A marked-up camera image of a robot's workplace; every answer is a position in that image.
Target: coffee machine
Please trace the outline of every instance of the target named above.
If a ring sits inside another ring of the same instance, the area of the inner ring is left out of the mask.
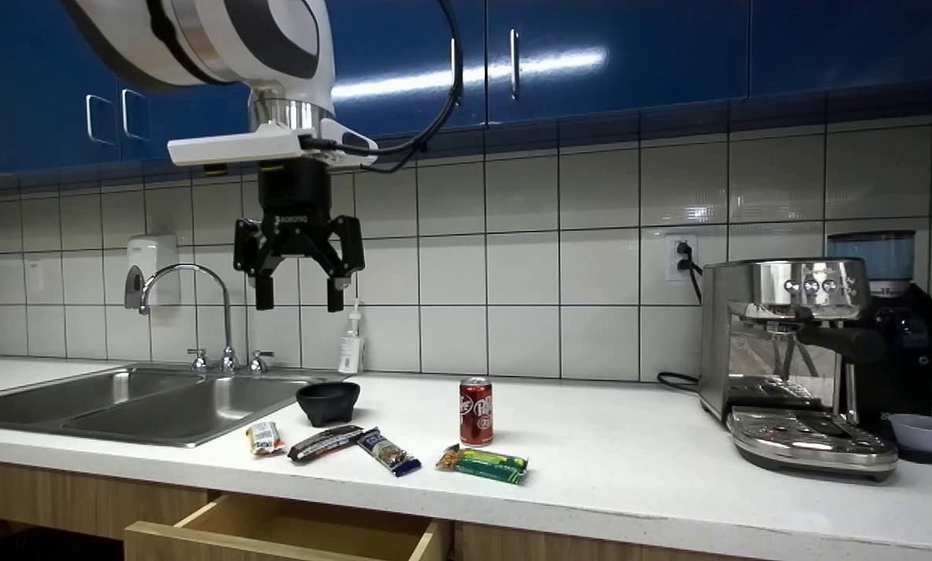
[[[884,341],[884,360],[860,367],[860,425],[884,433],[883,414],[932,414],[932,298],[909,285],[913,231],[834,234],[829,257],[864,258],[869,305],[860,327]]]
[[[701,406],[767,467],[884,477],[895,445],[856,426],[856,371],[884,360],[860,317],[860,258],[704,269]]]

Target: kitchen counter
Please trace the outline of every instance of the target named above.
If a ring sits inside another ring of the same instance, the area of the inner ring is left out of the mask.
[[[100,367],[0,363],[0,391]],[[360,448],[255,461],[242,429],[201,448],[0,429],[0,461],[745,557],[932,557],[928,466],[901,461],[883,483],[776,473],[739,458],[691,392],[497,382],[491,448],[531,458],[531,479],[504,486],[433,467],[458,433],[456,382],[360,385],[356,425],[423,472],[397,479]],[[315,433],[295,406],[268,419],[286,442]]]

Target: sink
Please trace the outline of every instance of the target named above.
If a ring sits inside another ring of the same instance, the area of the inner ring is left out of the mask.
[[[295,391],[298,385],[286,376],[215,376],[69,419],[64,429],[122,442],[201,445],[291,406]]]
[[[189,367],[142,365],[51,386],[15,391],[0,396],[0,426],[54,433],[75,414],[114,409],[174,386],[194,386],[196,382],[201,376]]]
[[[124,371],[0,396],[3,429],[65,433],[122,442],[201,445],[295,400],[302,376],[196,376],[194,367]]]

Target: red can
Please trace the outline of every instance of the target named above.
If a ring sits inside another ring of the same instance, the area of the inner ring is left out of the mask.
[[[463,442],[468,445],[493,442],[493,382],[491,376],[463,382]]]

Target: open drawer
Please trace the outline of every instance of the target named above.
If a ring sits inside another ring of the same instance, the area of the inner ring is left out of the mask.
[[[124,561],[444,561],[446,534],[421,518],[223,497],[174,527],[130,525]]]

